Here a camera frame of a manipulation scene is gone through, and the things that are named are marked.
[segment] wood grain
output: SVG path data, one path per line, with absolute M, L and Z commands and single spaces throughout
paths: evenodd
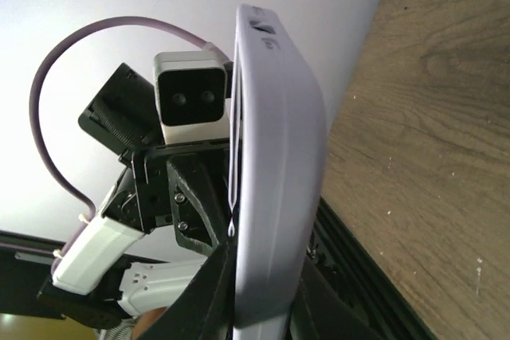
M 510 338 L 510 0 L 381 0 L 324 196 L 439 338 Z

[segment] white plastic part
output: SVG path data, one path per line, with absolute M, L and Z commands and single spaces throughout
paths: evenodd
M 179 263 L 133 263 L 124 272 L 118 304 L 131 316 L 171 306 L 194 278 L 201 260 Z
M 144 234 L 108 217 L 96 215 L 53 273 L 53 285 L 87 295 L 104 273 Z
M 155 97 L 156 108 L 161 121 L 161 103 L 159 99 L 159 74 L 163 72 L 182 71 L 201 68 L 220 68 L 223 67 L 224 55 L 220 57 L 218 53 L 210 50 L 189 51 L 189 52 L 163 52 L 154 58 L 154 78 L 156 82 Z M 229 136 L 229 117 L 225 112 L 223 116 L 212 123 L 196 123 L 191 125 L 182 125 L 178 127 L 169 127 L 161 123 L 163 138 L 167 145 L 174 143 L 193 143 L 207 139 L 225 139 Z
M 270 10 L 238 9 L 233 78 L 232 123 L 241 97 L 243 127 L 233 338 L 280 339 L 320 197 L 326 111 L 312 70 Z

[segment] cable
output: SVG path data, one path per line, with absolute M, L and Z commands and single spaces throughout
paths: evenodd
M 122 25 L 141 25 L 154 29 L 160 29 L 162 31 L 171 33 L 177 37 L 181 37 L 183 40 L 186 40 L 191 44 L 196 45 L 200 49 L 208 49 L 211 51 L 215 51 L 223 61 L 228 61 L 228 57 L 212 43 L 209 43 L 201 39 L 200 37 L 195 36 L 182 28 L 179 28 L 176 25 L 172 25 L 156 19 L 142 18 L 137 16 L 122 16 L 117 18 L 108 18 L 96 21 L 75 31 L 74 33 L 71 33 L 48 53 L 45 59 L 41 62 L 41 65 L 39 66 L 39 69 L 37 70 L 35 77 L 33 78 L 32 88 L 30 89 L 29 98 L 30 128 L 32 130 L 32 136 L 37 151 L 39 152 L 39 155 L 41 156 L 41 159 L 45 164 L 46 169 L 48 169 L 48 172 L 53 176 L 53 178 L 58 182 L 60 186 L 62 186 L 75 198 L 77 198 L 78 200 L 82 201 L 87 205 L 88 214 L 85 216 L 85 218 L 88 221 L 91 221 L 96 215 L 96 206 L 89 197 L 80 192 L 76 187 L 71 185 L 71 183 L 67 179 L 65 179 L 64 175 L 62 175 L 62 173 L 57 169 L 55 163 L 51 159 L 51 156 L 49 155 L 48 152 L 48 148 L 46 147 L 45 144 L 45 140 L 42 137 L 41 120 L 39 116 L 39 101 L 41 99 L 42 85 L 44 84 L 45 78 L 48 75 L 49 70 L 65 51 L 71 48 L 78 41 L 84 39 L 89 35 L 92 35 L 95 32 L 99 32 L 103 29 L 118 27 Z M 71 238 L 71 240 L 62 248 L 61 250 L 62 255 L 65 255 L 70 245 L 80 235 L 83 229 L 84 226 L 82 226 L 78 230 L 78 232 L 76 232 L 75 235 Z M 55 261 L 56 262 L 53 264 L 54 266 L 53 270 L 58 265 L 58 262 L 60 260 L 55 259 Z

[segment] yellow surface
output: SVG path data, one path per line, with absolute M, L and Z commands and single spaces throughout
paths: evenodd
M 94 340 L 90 328 L 71 319 L 52 320 L 0 315 L 1 340 Z

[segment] white backdrop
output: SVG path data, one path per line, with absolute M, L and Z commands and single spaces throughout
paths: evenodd
M 379 0 L 0 0 L 2 51 L 2 214 L 0 229 L 66 240 L 85 211 L 48 175 L 28 120 L 29 87 L 46 53 L 75 29 L 120 15 L 179 25 L 233 54 L 235 10 L 241 3 L 275 10 L 312 66 L 324 92 L 329 122 L 348 86 Z M 43 134 L 64 175 L 99 204 L 117 179 L 116 156 L 84 134 L 78 115 L 121 62 L 147 79 L 152 58 L 192 46 L 158 31 L 120 27 L 73 47 L 54 67 L 41 98 Z M 156 230 L 132 253 L 181 260 L 171 228 Z

